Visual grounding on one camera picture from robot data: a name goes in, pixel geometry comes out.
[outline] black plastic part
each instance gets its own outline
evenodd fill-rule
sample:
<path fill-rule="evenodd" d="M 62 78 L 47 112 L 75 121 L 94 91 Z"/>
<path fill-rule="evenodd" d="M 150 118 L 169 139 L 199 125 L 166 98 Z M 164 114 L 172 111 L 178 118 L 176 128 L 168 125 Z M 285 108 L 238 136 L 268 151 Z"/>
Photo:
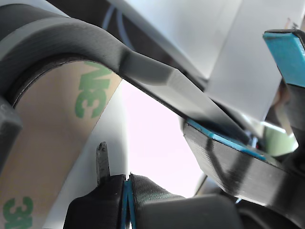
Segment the black plastic part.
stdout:
<path fill-rule="evenodd" d="M 243 229 L 234 203 L 220 195 L 147 203 L 138 229 Z"/>
<path fill-rule="evenodd" d="M 260 205 L 242 200 L 236 207 L 245 229 L 299 229 L 287 218 Z"/>
<path fill-rule="evenodd" d="M 138 209 L 145 203 L 162 199 L 184 198 L 170 193 L 147 177 L 130 174 L 130 180 L 132 181 L 133 201 L 136 215 Z"/>
<path fill-rule="evenodd" d="M 226 193 L 266 206 L 305 228 L 305 180 L 257 159 L 186 124 L 185 139 L 203 172 Z"/>
<path fill-rule="evenodd" d="M 71 202 L 64 229 L 118 229 L 125 175 L 112 176 L 103 186 Z"/>

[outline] gray plastic clip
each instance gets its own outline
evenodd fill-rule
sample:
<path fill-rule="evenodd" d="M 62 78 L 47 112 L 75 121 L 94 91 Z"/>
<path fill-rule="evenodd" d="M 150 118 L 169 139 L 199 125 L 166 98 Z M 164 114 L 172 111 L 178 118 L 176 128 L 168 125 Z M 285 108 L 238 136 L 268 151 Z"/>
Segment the gray plastic clip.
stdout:
<path fill-rule="evenodd" d="M 0 96 L 0 173 L 21 129 L 17 112 Z"/>

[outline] blue wire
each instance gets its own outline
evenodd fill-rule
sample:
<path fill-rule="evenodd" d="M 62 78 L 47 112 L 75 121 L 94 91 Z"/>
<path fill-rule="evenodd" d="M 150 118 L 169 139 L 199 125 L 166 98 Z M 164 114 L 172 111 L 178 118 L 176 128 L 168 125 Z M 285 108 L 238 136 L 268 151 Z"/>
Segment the blue wire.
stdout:
<path fill-rule="evenodd" d="M 125 30 L 125 27 L 124 27 L 124 24 L 123 24 L 123 15 L 122 15 L 121 11 L 116 12 L 116 21 L 117 21 L 118 28 L 119 28 L 119 34 L 120 34 L 120 37 L 123 40 L 123 43 L 128 48 L 130 48 L 131 50 L 135 50 L 132 43 L 130 42 L 130 40 L 128 38 L 128 35 L 127 35 L 127 32 Z"/>
<path fill-rule="evenodd" d="M 106 12 L 106 15 L 104 17 L 104 21 L 103 21 L 103 24 L 102 24 L 102 28 L 104 30 L 107 30 L 108 29 L 108 25 L 109 25 L 109 22 L 110 22 L 110 19 L 111 19 L 111 16 L 114 12 L 114 9 L 115 7 L 113 5 L 110 5 L 110 7 L 108 8 L 107 12 Z"/>

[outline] blue plastic part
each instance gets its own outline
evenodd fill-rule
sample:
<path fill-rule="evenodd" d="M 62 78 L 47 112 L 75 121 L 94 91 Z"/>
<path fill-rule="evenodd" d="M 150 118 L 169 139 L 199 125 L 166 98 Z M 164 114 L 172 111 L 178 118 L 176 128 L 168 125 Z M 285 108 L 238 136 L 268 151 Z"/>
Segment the blue plastic part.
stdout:
<path fill-rule="evenodd" d="M 132 181 L 129 179 L 128 181 L 126 181 L 126 183 L 127 183 L 128 203 L 129 203 L 129 211 L 130 211 L 130 221 L 132 223 L 132 229 L 136 229 Z"/>
<path fill-rule="evenodd" d="M 300 39 L 292 33 L 273 32 L 263 38 L 286 83 L 305 87 L 305 51 Z"/>
<path fill-rule="evenodd" d="M 124 181 L 123 198 L 122 198 L 122 214 L 121 214 L 121 229 L 125 229 L 127 217 L 127 203 L 128 203 L 128 184 Z"/>
<path fill-rule="evenodd" d="M 261 155 L 261 154 L 255 152 L 255 151 L 253 151 L 253 150 L 247 148 L 247 147 L 246 147 L 245 145 L 243 145 L 242 143 L 238 143 L 238 142 L 235 141 L 235 140 L 228 139 L 228 138 L 225 138 L 225 137 L 223 137 L 223 136 L 220 136 L 219 134 L 216 134 L 216 133 L 214 133 L 214 132 L 212 132 L 212 131 L 210 131 L 210 130 L 204 128 L 203 126 L 199 125 L 198 123 L 196 123 L 196 122 L 193 121 L 192 119 L 187 119 L 186 121 L 187 121 L 187 123 L 188 123 L 189 125 L 191 125 L 192 127 L 194 127 L 196 130 L 200 131 L 201 133 L 203 133 L 203 134 L 206 135 L 207 137 L 209 137 L 209 138 L 211 138 L 211 139 L 213 139 L 213 140 L 215 140 L 215 141 L 217 141 L 217 142 L 220 142 L 220 143 L 222 143 L 222 144 L 224 144 L 224 145 L 226 145 L 226 146 L 229 146 L 229 147 L 231 147 L 231 148 L 233 148 L 233 149 L 236 149 L 236 150 L 238 150 L 238 151 L 247 153 L 247 154 L 249 154 L 249 155 L 251 155 L 251 156 L 253 156 L 253 157 L 256 157 L 256 158 L 258 158 L 258 159 L 266 160 L 266 158 L 265 158 L 263 155 Z"/>

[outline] blue stripe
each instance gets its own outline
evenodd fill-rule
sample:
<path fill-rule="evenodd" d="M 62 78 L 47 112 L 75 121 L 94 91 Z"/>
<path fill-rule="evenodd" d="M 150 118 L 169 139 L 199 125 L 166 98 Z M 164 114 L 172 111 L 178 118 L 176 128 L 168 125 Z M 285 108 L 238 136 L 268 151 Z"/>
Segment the blue stripe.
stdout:
<path fill-rule="evenodd" d="M 241 151 L 243 153 L 249 154 L 249 155 L 254 156 L 256 158 L 259 158 L 261 160 L 266 160 L 266 158 L 263 155 L 261 155 L 261 154 L 255 152 L 255 151 L 249 149 L 248 147 L 246 147 L 242 143 L 239 143 L 236 140 L 233 140 L 233 139 L 230 139 L 230 138 L 224 138 L 223 136 L 215 134 L 212 131 L 204 128 L 201 125 L 199 125 L 198 123 L 196 123 L 192 119 L 187 119 L 187 123 L 189 125 L 191 125 L 192 127 L 194 127 L 196 130 L 198 130 L 201 133 L 203 133 L 204 135 L 206 135 L 207 137 L 209 137 L 209 138 L 211 138 L 211 139 L 213 139 L 213 140 L 215 140 L 217 142 L 220 142 L 220 143 L 222 143 L 222 144 L 224 144 L 226 146 L 229 146 L 229 147 L 231 147 L 233 149 L 236 149 L 236 150 Z"/>

